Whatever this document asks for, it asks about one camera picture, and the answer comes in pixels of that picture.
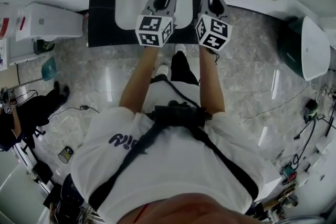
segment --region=white sneaker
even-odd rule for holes
[[[164,63],[159,65],[159,68],[157,69],[156,75],[166,75],[168,76],[169,67],[165,65]]]
[[[187,50],[184,44],[175,44],[175,54],[177,54],[178,51],[183,52],[184,56],[187,56]]]

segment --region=trash can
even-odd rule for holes
[[[308,16],[285,26],[278,38],[279,57],[309,81],[328,71],[330,44],[324,31]]]

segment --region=sink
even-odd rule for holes
[[[148,0],[115,0],[115,19],[124,30],[135,29],[138,15],[145,9]],[[193,19],[193,0],[177,0],[175,24],[177,29],[187,27]]]

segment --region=gray tile floor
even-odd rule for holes
[[[280,61],[276,52],[280,21],[233,8],[231,16],[232,39],[221,51],[217,66],[226,110],[250,131],[249,139],[259,144],[265,158],[275,162],[285,149],[282,153],[285,162],[304,143],[303,140],[294,142],[292,138],[304,126],[302,109],[319,90],[322,78],[313,84],[306,82]],[[59,111],[84,104],[99,111],[117,106],[143,50],[139,45],[88,48],[86,44],[87,34],[59,42],[52,52],[60,71],[57,80],[71,89],[67,104]],[[157,65],[169,64],[173,54],[174,45],[166,44]],[[191,70],[199,77],[198,45],[187,45],[187,57]],[[19,64],[20,82],[39,78],[40,67],[46,59],[41,57]],[[52,84],[53,81],[32,83],[21,92],[36,89],[46,94]],[[276,109],[256,116],[273,108]],[[69,109],[54,116],[45,127],[47,134],[41,141],[36,140],[36,154],[50,165],[55,181],[61,183],[70,171],[70,164],[62,163],[57,154],[65,146],[76,151],[95,113]]]

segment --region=shoe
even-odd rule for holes
[[[175,44],[175,54],[177,54],[178,51],[183,52],[185,57],[187,56],[187,50],[184,44]]]
[[[64,89],[63,89],[63,92],[61,93],[61,95],[64,96],[64,100],[63,100],[63,103],[65,104],[69,98],[69,95],[70,95],[70,89],[68,86],[65,86]]]
[[[156,75],[157,76],[158,75],[166,75],[166,76],[168,76],[168,72],[169,72],[169,67],[163,63],[157,69]]]
[[[59,83],[58,83],[58,81],[54,82],[54,91],[56,91],[57,94],[59,94]]]

